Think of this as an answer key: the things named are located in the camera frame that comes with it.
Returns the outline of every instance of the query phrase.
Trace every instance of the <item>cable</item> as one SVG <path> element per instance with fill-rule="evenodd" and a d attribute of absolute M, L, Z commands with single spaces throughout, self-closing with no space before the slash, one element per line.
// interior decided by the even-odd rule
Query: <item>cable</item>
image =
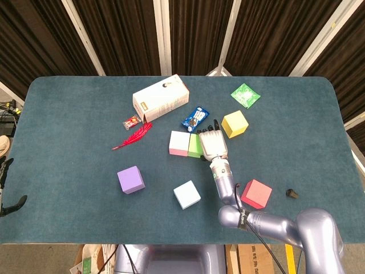
<path fill-rule="evenodd" d="M 299 274 L 299 270 L 301 268 L 302 253 L 303 253 L 303 251 L 301 250 L 301 253 L 299 254 L 299 260 L 298 260 L 298 266 L 297 266 L 297 274 Z"/>
<path fill-rule="evenodd" d="M 98 274 L 100 274 L 103 271 L 104 267 L 107 265 L 107 263 L 110 261 L 110 259 L 114 256 L 116 250 L 118 249 L 118 246 L 119 246 L 118 244 L 115 246 L 114 252 L 112 253 L 112 255 L 109 256 L 108 260 L 103 264 L 103 266 L 99 270 Z"/>
<path fill-rule="evenodd" d="M 237 208 L 239 209 L 240 213 L 242 213 L 242 208 L 240 207 L 238 200 L 237 200 L 237 188 L 240 187 L 240 184 L 236 184 L 235 188 L 234 188 L 234 197 L 236 199 L 236 204 L 237 204 Z M 279 269 L 281 270 L 281 272 L 283 274 L 286 274 L 283 267 L 281 266 L 279 260 L 276 258 L 275 254 L 273 254 L 273 251 L 271 251 L 270 247 L 265 243 L 265 241 L 263 240 L 263 238 L 253 229 L 253 227 L 251 226 L 251 224 L 246 221 L 246 224 L 248 225 L 248 227 L 252 230 L 252 232 L 256 235 L 256 237 L 258 237 L 258 239 L 262 242 L 262 244 L 266 247 L 267 251 L 269 251 L 270 255 L 273 257 L 274 261 L 276 262 L 276 264 L 278 265 Z"/>
<path fill-rule="evenodd" d="M 125 244 L 123 244 L 123 247 L 124 247 L 124 249 L 125 249 L 125 251 L 126 251 L 126 253 L 127 253 L 127 255 L 128 255 L 129 262 L 131 263 L 132 270 L 133 270 L 133 274 L 136 274 L 136 272 L 135 272 L 135 271 L 137 271 L 137 268 L 136 268 L 135 264 L 134 264 L 134 263 L 133 263 L 133 261 L 132 261 L 131 255 L 129 254 L 129 252 L 128 252 L 128 250 L 127 250 L 127 247 L 125 246 Z"/>

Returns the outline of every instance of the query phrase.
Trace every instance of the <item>candy wrapper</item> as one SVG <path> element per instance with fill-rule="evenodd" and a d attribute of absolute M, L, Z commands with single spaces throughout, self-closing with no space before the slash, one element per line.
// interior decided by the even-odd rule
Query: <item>candy wrapper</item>
<path fill-rule="evenodd" d="M 126 130 L 129 130 L 131 127 L 134 127 L 139 122 L 142 122 L 142 120 L 138 117 L 138 115 L 133 115 L 129 119 L 125 120 L 123 122 L 123 125 L 124 125 Z"/>
<path fill-rule="evenodd" d="M 202 107 L 197 107 L 195 110 L 182 122 L 182 125 L 186 127 L 189 132 L 193 132 L 196 127 L 208 117 L 209 112 Z"/>
<path fill-rule="evenodd" d="M 248 85 L 242 84 L 238 89 L 236 89 L 231 96 L 236 99 L 245 108 L 249 108 L 260 98 L 256 92 L 252 90 Z"/>

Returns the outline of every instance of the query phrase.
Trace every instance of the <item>floor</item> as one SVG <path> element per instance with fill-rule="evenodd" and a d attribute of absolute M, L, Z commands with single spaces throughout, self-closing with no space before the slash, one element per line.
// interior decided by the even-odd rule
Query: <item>floor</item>
<path fill-rule="evenodd" d="M 8 100 L 6 94 L 0 94 L 0 102 Z M 365 189 L 365 176 L 361 173 Z M 29 245 L 0 245 L 0 274 L 65 274 L 74 266 L 78 245 L 73 244 L 29 244 Z M 285 246 L 271 245 L 274 254 L 287 270 Z M 347 244 L 345 246 L 343 264 L 347 274 L 359 274 L 365 269 L 365 244 Z M 300 250 L 294 250 L 295 263 L 298 262 Z M 275 274 L 281 273 L 274 265 Z M 302 259 L 300 274 L 305 273 L 305 258 Z"/>

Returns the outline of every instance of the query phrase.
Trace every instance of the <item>blue-green tablecloth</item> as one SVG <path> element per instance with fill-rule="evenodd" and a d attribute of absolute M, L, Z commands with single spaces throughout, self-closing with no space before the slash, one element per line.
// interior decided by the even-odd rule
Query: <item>blue-green tablecloth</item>
<path fill-rule="evenodd" d="M 253 178 L 273 191 L 265 211 L 292 219 L 307 207 L 332 213 L 346 243 L 365 242 L 365 194 L 332 85 L 325 78 L 182 76 L 189 103 L 154 120 L 139 142 L 111 148 L 135 111 L 132 94 L 160 76 L 36 79 L 15 133 L 4 206 L 24 194 L 16 213 L 0 218 L 0 243 L 253 243 L 250 233 L 221 227 L 209 164 L 170 155 L 171 130 L 196 106 L 201 124 L 241 110 L 244 134 L 226 138 L 230 166 L 244 186 Z M 230 93 L 242 83 L 261 98 L 248 110 Z M 121 191 L 117 172 L 138 166 L 146 188 Z M 182 210 L 173 189 L 192 180 L 197 204 Z M 299 199 L 285 196 L 292 188 Z"/>

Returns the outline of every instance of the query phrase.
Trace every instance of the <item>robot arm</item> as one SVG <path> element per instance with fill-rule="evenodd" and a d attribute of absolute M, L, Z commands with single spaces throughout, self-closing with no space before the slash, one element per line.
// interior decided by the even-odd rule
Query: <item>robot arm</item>
<path fill-rule="evenodd" d="M 344 274 L 341 265 L 343 242 L 333 217 L 320 208 L 301 211 L 292 221 L 266 212 L 249 212 L 243 209 L 240 198 L 235 197 L 235 183 L 228 162 L 228 150 L 218 121 L 214 127 L 198 131 L 204 158 L 210 162 L 214 181 L 221 201 L 225 204 L 218 214 L 220 223 L 229 228 L 251 231 L 262 237 L 281 241 L 304 250 L 306 273 Z"/>

